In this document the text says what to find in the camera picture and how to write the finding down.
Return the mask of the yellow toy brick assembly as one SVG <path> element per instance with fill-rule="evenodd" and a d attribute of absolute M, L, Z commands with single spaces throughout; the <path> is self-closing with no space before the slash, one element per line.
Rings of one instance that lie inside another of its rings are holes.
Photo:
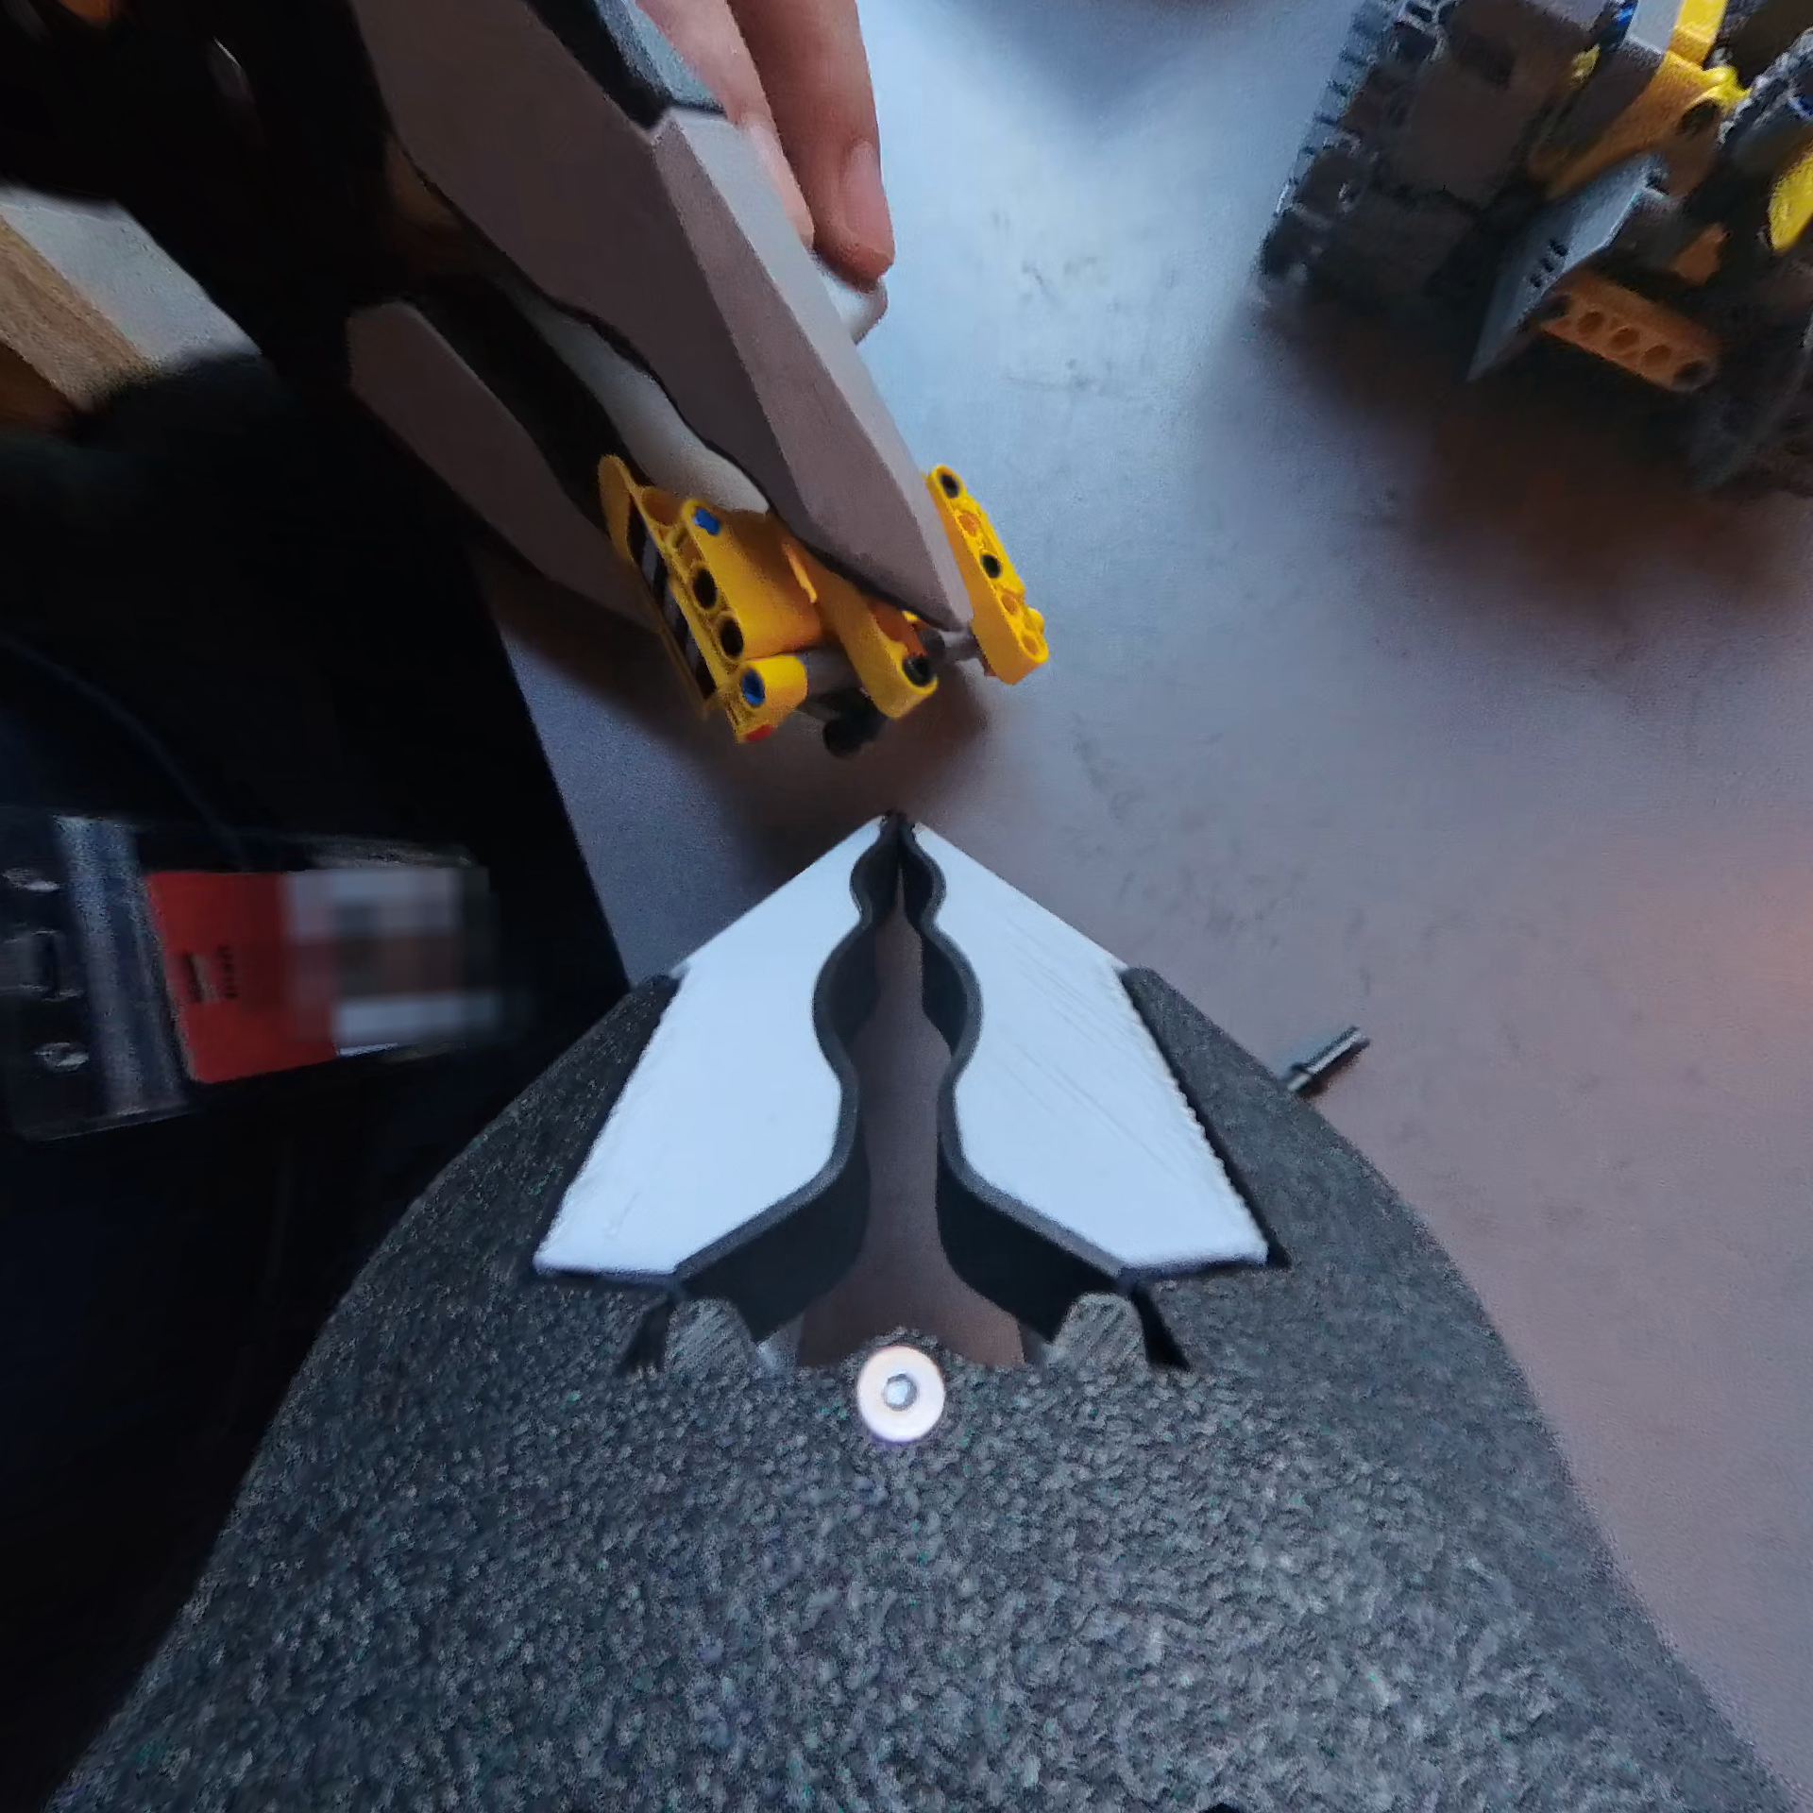
<path fill-rule="evenodd" d="M 872 746 L 960 664 L 1013 686 L 1049 658 L 1045 619 L 985 510 L 944 464 L 924 486 L 966 587 L 960 629 L 835 575 L 767 510 L 714 510 L 614 454 L 599 466 L 609 541 L 698 712 L 737 744 L 805 716 L 839 757 Z"/>

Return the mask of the black brick pin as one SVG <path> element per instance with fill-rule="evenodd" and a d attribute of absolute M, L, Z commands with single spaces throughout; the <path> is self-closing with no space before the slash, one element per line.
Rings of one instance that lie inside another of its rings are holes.
<path fill-rule="evenodd" d="M 1299 1041 L 1279 1063 L 1277 1077 L 1301 1099 L 1319 1097 L 1336 1075 L 1342 1075 L 1370 1047 L 1358 1025 L 1344 1025 Z"/>

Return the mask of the grey yellow toy brick vehicle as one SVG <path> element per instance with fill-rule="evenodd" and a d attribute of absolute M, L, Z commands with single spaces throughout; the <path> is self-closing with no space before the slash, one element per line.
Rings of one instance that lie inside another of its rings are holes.
<path fill-rule="evenodd" d="M 1259 272 L 1555 343 L 1684 406 L 1701 492 L 1811 490 L 1811 6 L 1356 4 Z"/>

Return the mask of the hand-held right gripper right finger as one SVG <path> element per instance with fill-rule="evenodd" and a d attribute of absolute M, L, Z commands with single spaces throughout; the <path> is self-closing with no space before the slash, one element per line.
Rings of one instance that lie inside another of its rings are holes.
<path fill-rule="evenodd" d="M 936 1210 L 964 1283 L 1055 1335 L 1083 1297 L 1269 1265 L 1118 958 L 912 823 L 902 904 L 948 1051 Z"/>

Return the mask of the grey desk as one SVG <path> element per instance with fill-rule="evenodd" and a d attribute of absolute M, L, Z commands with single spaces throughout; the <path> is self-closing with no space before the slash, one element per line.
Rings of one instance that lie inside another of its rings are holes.
<path fill-rule="evenodd" d="M 1809 1763 L 1809 510 L 1261 287 L 1342 4 L 864 4 L 866 345 L 1049 666 L 839 761 L 509 652 L 634 976 L 906 807 L 1275 1059 L 1438 1232 L 1674 1644 Z"/>

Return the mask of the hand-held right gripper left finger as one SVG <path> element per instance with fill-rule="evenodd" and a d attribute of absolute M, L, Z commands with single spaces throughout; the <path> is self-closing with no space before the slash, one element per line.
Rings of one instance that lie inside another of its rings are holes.
<path fill-rule="evenodd" d="M 533 1251 L 547 1279 L 720 1301 L 753 1341 L 858 1255 L 870 1180 L 851 1043 L 872 1013 L 898 819 L 870 819 L 698 946 Z"/>

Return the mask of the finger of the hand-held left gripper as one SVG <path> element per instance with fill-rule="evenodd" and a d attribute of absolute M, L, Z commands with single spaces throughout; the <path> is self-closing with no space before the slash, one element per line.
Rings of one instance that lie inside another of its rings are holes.
<path fill-rule="evenodd" d="M 624 458 L 545 345 L 545 305 L 361 307 L 347 319 L 351 393 L 537 577 L 646 627 L 646 585 L 601 502 L 601 462 Z"/>
<path fill-rule="evenodd" d="M 743 133 L 634 4 L 351 6 L 402 153 L 599 329 L 815 555 L 958 631 L 968 587 L 825 275 Z"/>

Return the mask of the person's left hand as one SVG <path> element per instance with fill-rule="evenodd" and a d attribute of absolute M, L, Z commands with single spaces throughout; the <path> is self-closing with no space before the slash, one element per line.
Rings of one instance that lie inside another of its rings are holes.
<path fill-rule="evenodd" d="M 856 289 L 894 264 L 872 77 L 852 2 L 644 2 L 753 149 L 803 244 Z"/>

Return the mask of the red badge holder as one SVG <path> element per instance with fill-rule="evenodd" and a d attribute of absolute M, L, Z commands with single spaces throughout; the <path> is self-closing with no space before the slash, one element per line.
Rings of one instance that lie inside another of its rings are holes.
<path fill-rule="evenodd" d="M 464 849 L 4 807 L 4 1122 L 57 1140 L 507 1037 Z"/>

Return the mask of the person's dark clothed body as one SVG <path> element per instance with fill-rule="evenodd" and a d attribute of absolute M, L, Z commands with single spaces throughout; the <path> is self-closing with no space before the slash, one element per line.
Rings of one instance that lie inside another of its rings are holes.
<path fill-rule="evenodd" d="M 468 531 L 255 359 L 4 432 L 4 1809 L 156 1646 L 305 1349 L 398 1216 L 624 990 Z M 107 1103 L 59 821 L 148 871 L 478 877 L 501 1023 Z"/>

